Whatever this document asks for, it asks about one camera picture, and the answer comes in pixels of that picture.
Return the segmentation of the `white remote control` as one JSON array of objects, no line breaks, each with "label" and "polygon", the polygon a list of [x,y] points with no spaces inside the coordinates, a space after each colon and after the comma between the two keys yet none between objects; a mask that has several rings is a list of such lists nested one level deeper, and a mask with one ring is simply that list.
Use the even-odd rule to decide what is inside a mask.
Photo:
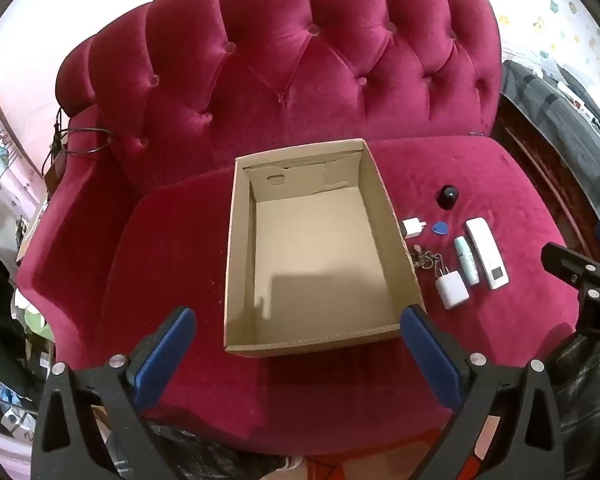
[{"label": "white remote control", "polygon": [[465,226],[476,248],[489,288],[495,290],[507,285],[509,277],[506,267],[486,220],[481,217],[472,218],[465,222]]}]

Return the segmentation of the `white and teal tube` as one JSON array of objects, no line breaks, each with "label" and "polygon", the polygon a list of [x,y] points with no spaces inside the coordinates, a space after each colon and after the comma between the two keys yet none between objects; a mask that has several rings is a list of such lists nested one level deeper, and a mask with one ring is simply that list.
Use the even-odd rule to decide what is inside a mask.
[{"label": "white and teal tube", "polygon": [[466,283],[469,286],[478,285],[480,283],[480,276],[474,254],[469,247],[468,241],[464,236],[455,237],[454,247]]}]

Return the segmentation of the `large white charger plug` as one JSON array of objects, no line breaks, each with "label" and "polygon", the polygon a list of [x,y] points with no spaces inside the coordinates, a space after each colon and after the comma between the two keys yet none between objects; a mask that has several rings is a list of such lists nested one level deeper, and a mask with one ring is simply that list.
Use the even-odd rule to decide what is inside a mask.
[{"label": "large white charger plug", "polygon": [[452,310],[469,299],[469,292],[460,272],[450,271],[446,266],[437,266],[434,274],[434,284],[445,310]]}]

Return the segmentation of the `blue teardrop key fob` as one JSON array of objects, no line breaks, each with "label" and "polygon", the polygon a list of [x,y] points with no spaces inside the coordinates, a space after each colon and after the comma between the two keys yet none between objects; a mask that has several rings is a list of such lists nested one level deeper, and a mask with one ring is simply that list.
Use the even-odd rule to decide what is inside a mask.
[{"label": "blue teardrop key fob", "polygon": [[431,232],[440,236],[445,236],[449,233],[449,227],[445,222],[439,221],[431,227]]}]

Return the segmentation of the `metal keychain with charms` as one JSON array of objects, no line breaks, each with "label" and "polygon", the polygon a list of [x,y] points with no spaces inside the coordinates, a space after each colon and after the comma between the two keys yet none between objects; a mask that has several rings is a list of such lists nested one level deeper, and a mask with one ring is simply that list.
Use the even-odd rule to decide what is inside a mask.
[{"label": "metal keychain with charms", "polygon": [[422,249],[417,244],[413,246],[413,261],[414,267],[417,269],[433,270],[434,272],[444,271],[442,255]]}]

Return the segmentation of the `cardboard box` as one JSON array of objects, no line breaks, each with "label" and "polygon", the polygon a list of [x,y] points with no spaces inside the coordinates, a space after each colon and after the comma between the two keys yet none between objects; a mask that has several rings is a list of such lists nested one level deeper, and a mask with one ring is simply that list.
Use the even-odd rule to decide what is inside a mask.
[{"label": "cardboard box", "polygon": [[288,356],[398,336],[422,304],[414,263],[362,139],[235,160],[224,349]]}]

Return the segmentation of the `grey plaid blanket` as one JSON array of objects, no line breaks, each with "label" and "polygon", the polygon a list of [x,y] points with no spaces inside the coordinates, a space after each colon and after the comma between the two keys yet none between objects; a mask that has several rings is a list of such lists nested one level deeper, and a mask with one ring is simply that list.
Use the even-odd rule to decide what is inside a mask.
[{"label": "grey plaid blanket", "polygon": [[600,218],[600,134],[556,87],[511,60],[502,93],[555,149]]}]

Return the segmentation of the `small white charger plug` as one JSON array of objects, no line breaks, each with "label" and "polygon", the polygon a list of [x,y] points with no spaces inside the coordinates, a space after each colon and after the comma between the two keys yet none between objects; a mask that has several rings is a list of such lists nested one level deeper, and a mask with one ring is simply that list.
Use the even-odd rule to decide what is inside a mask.
[{"label": "small white charger plug", "polygon": [[419,218],[408,218],[402,221],[402,232],[405,238],[418,237],[426,228],[427,222]]}]

